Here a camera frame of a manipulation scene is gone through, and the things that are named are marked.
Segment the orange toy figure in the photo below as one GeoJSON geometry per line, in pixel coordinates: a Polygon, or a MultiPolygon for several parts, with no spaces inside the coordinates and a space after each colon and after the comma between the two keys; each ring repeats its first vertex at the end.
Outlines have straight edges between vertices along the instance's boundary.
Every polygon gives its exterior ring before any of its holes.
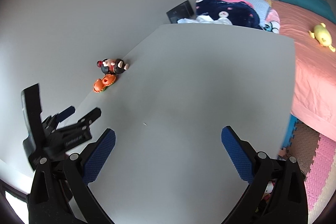
{"type": "Polygon", "coordinates": [[[93,91],[95,93],[103,92],[106,88],[113,85],[116,82],[117,77],[115,75],[105,75],[101,79],[97,79],[93,85],[93,91]]]}

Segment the black red toy figure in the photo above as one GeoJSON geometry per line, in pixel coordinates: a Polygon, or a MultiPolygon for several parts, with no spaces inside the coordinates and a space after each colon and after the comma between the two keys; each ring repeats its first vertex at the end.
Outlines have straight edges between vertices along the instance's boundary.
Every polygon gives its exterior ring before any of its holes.
{"type": "Polygon", "coordinates": [[[129,69],[129,64],[122,59],[104,59],[96,63],[105,75],[120,75],[129,69]]]}

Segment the pink foam mat tile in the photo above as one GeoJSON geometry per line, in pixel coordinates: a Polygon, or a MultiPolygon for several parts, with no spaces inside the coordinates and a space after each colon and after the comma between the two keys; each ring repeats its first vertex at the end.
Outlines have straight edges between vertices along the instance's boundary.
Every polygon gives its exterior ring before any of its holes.
{"type": "Polygon", "coordinates": [[[305,188],[309,214],[319,214],[335,191],[335,141],[320,135],[305,188]]]}

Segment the blue foam mat tile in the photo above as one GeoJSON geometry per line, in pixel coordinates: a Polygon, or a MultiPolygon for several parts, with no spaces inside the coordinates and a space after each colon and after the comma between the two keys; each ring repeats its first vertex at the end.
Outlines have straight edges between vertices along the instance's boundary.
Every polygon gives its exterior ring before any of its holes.
{"type": "Polygon", "coordinates": [[[296,128],[297,122],[298,122],[298,119],[295,116],[290,115],[288,127],[287,127],[287,130],[286,130],[286,134],[285,134],[285,137],[284,137],[284,140],[282,142],[282,145],[281,145],[280,149],[291,146],[291,139],[293,137],[293,134],[294,134],[295,130],[297,129],[296,128]]]}

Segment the grey desk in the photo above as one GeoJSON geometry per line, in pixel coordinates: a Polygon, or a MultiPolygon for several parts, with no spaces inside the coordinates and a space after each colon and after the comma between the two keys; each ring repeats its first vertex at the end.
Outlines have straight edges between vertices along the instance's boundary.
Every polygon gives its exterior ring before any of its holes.
{"type": "Polygon", "coordinates": [[[97,139],[116,146],[90,189],[115,223],[221,223],[247,187],[221,141],[231,126],[276,157],[294,92],[295,46],[287,36],[216,24],[168,24],[128,54],[130,68],[90,93],[97,139]]]}

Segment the pink bed sheet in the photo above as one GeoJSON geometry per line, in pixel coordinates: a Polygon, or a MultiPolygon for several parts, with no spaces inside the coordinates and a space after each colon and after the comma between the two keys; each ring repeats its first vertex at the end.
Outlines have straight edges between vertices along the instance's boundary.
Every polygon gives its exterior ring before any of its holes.
{"type": "Polygon", "coordinates": [[[312,39],[309,31],[324,23],[335,43],[335,24],[302,7],[272,1],[280,17],[280,34],[294,40],[295,82],[291,113],[335,140],[335,53],[312,39]]]}

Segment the black box on shelf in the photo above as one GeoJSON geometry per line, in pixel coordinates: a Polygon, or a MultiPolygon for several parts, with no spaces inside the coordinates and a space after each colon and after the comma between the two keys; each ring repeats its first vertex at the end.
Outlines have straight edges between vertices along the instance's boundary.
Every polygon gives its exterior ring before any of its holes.
{"type": "Polygon", "coordinates": [[[170,23],[176,24],[180,19],[192,18],[194,16],[194,10],[191,7],[190,1],[187,0],[169,10],[166,15],[170,23]]]}

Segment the yellow plush duck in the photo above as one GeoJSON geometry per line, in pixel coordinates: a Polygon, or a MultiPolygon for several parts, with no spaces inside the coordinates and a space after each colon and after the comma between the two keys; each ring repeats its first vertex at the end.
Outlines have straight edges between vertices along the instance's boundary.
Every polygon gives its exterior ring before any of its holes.
{"type": "Polygon", "coordinates": [[[320,23],[318,25],[315,25],[313,31],[309,31],[309,35],[311,38],[317,40],[321,46],[327,47],[332,52],[335,52],[332,37],[326,28],[326,24],[320,23]]]}

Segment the white pink kitty blanket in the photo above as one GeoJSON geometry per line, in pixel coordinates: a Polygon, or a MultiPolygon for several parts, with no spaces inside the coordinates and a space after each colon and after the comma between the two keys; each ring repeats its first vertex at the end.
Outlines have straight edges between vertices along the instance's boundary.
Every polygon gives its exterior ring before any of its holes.
{"type": "Polygon", "coordinates": [[[280,17],[275,9],[270,9],[265,19],[264,31],[273,32],[274,34],[280,33],[280,17]]]}

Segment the navy patterned blanket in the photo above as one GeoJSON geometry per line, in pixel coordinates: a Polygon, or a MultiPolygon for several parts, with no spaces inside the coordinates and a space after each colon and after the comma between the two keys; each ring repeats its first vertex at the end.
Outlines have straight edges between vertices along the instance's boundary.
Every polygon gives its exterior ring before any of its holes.
{"type": "Polygon", "coordinates": [[[262,29],[257,12],[245,2],[196,0],[195,12],[198,16],[207,15],[213,20],[228,19],[234,26],[262,29]]]}

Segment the light blue folded blanket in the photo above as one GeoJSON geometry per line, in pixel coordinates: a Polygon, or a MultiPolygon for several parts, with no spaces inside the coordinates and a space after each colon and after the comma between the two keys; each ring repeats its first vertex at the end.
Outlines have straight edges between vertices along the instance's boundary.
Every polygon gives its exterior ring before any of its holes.
{"type": "Polygon", "coordinates": [[[244,0],[246,2],[249,2],[252,6],[253,9],[256,11],[260,18],[260,22],[263,20],[266,20],[266,17],[270,11],[270,5],[268,2],[264,0],[244,0]]]}

